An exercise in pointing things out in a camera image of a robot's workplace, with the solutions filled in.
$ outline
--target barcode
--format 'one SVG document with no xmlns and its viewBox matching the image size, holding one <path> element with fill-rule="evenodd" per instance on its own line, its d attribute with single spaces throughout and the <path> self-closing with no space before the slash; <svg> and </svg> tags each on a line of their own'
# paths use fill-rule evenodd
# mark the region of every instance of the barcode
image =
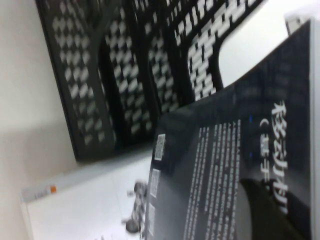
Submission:
<svg viewBox="0 0 320 240">
<path fill-rule="evenodd" d="M 160 177 L 160 171 L 158 169 L 152 169 L 150 195 L 153 196 L 154 198 L 157 197 L 159 177 Z"/>
<path fill-rule="evenodd" d="M 156 141 L 156 146 L 155 146 L 154 160 L 158 160 L 158 161 L 162 160 L 162 156 L 164 154 L 164 148 L 165 148 L 165 141 L 166 141 L 165 134 L 158 135 L 158 139 Z"/>
<path fill-rule="evenodd" d="M 155 232 L 155 214 L 156 214 L 156 209 L 155 207 L 149 203 L 149 213 L 148 213 L 148 217 L 149 217 L 149 233 L 153 236 L 154 232 Z"/>
</svg>

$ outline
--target black plastic basket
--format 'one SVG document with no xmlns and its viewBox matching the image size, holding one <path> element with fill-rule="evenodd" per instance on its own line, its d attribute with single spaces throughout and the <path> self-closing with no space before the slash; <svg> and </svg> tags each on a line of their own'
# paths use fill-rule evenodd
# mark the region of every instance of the black plastic basket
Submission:
<svg viewBox="0 0 320 240">
<path fill-rule="evenodd" d="M 36 0 L 76 159 L 152 141 L 222 89 L 222 42 L 262 1 Z"/>
</svg>

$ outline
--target printed label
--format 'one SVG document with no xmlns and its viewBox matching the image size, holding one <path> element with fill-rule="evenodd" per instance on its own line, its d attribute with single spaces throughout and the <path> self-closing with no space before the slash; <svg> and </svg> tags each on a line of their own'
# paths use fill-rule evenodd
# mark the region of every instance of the printed label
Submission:
<svg viewBox="0 0 320 240">
<path fill-rule="evenodd" d="M 156 214 L 156 208 L 149 203 L 149 233 L 153 236 L 155 231 L 155 214 Z"/>
<path fill-rule="evenodd" d="M 158 160 L 158 161 L 162 160 L 162 156 L 164 154 L 164 148 L 165 148 L 165 141 L 166 141 L 165 134 L 158 135 L 158 139 L 156 141 L 156 146 L 155 146 L 154 160 Z"/>
<path fill-rule="evenodd" d="M 158 169 L 152 169 L 150 195 L 153 196 L 154 198 L 157 197 L 159 177 L 160 177 L 160 171 Z"/>
<path fill-rule="evenodd" d="M 55 194 L 57 192 L 57 187 L 55 185 L 47 186 L 42 191 L 37 192 L 34 197 L 35 199 L 41 199 L 47 195 Z"/>
</svg>

